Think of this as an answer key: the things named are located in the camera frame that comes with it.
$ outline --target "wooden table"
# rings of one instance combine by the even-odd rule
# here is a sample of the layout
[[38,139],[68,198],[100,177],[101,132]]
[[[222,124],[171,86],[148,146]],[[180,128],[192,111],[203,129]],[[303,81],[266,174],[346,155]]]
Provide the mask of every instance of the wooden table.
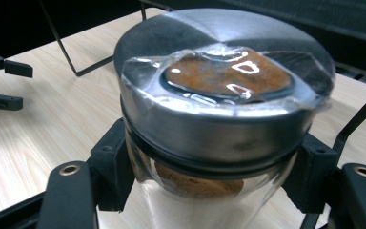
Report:
[[[149,9],[154,16],[162,10]],[[112,55],[120,36],[141,21],[135,14],[65,38],[76,69]],[[34,78],[0,71],[0,94],[21,96],[24,108],[0,110],[0,211],[45,190],[50,171],[72,160],[86,160],[91,148],[121,117],[113,63],[82,77],[73,75],[56,43],[10,60],[34,67]],[[366,102],[366,85],[338,76],[332,107],[315,119],[311,133],[332,146],[337,133]],[[366,164],[366,121],[349,138],[341,164]],[[99,213],[101,228],[148,228],[144,199],[135,184],[125,211]],[[298,228],[303,215],[280,189],[254,220],[254,228]]]

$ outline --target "brown jar contents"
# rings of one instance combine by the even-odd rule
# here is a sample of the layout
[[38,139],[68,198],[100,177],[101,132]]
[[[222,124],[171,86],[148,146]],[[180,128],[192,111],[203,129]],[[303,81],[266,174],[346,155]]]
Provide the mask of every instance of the brown jar contents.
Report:
[[155,169],[165,189],[186,198],[234,197],[239,194],[244,185],[242,179],[212,180],[190,177],[177,173],[156,162]]
[[266,57],[250,49],[242,53],[247,55],[231,62],[185,56],[166,70],[165,77],[170,84],[189,91],[221,95],[243,91],[259,95],[291,84],[291,77]]

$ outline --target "light wood surface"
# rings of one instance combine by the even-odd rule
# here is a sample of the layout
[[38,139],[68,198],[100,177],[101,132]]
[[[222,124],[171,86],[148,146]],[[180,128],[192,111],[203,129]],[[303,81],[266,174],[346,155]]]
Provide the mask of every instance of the light wood surface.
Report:
[[[162,10],[149,9],[154,16]],[[112,55],[120,36],[141,14],[114,20],[65,38],[77,70]],[[45,190],[50,171],[86,160],[91,148],[121,117],[113,63],[82,77],[73,75],[56,43],[18,54],[13,61],[34,68],[33,79],[0,71],[0,94],[21,96],[24,109],[0,110],[0,211]],[[317,115],[311,133],[329,146],[366,102],[366,85],[338,76],[331,108]],[[349,138],[340,164],[366,164],[366,121]],[[149,228],[150,218],[135,184],[123,213],[99,213],[101,228]],[[280,189],[254,220],[254,228],[299,228],[303,215]],[[319,224],[324,223],[326,216]]]

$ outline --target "black clamp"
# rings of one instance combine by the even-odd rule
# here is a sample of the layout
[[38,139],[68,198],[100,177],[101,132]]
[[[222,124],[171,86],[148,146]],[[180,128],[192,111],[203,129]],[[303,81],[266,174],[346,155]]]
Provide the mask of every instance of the black clamp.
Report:
[[[32,66],[18,63],[10,60],[4,60],[0,57],[0,70],[4,69],[5,73],[20,75],[32,78]],[[23,108],[23,98],[0,94],[0,109],[7,111],[18,111]]]

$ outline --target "stainless steel lid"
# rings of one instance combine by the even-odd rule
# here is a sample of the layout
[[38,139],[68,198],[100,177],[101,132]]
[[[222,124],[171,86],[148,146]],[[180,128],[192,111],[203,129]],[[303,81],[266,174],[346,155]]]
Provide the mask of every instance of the stainless steel lid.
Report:
[[114,53],[128,130],[170,163],[246,173],[288,157],[333,88],[304,32],[235,10],[144,21]]

